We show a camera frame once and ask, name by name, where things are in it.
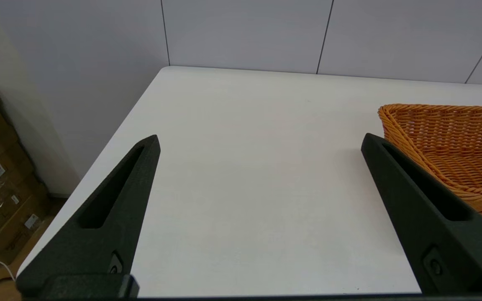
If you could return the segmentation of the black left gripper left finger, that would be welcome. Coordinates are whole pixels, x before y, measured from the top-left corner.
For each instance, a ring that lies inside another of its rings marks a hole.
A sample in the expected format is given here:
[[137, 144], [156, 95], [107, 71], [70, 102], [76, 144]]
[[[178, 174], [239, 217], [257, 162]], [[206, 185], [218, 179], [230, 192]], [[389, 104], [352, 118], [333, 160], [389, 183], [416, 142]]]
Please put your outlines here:
[[26, 266], [24, 298], [135, 298], [131, 274], [161, 149], [136, 143]]

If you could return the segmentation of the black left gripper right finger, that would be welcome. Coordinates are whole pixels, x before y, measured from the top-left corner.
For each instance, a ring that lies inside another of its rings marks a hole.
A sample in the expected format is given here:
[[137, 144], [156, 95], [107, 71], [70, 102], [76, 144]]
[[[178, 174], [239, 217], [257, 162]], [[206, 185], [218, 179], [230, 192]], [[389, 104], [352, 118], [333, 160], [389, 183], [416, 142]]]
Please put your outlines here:
[[361, 152], [426, 295], [482, 295], [482, 215], [382, 137]]

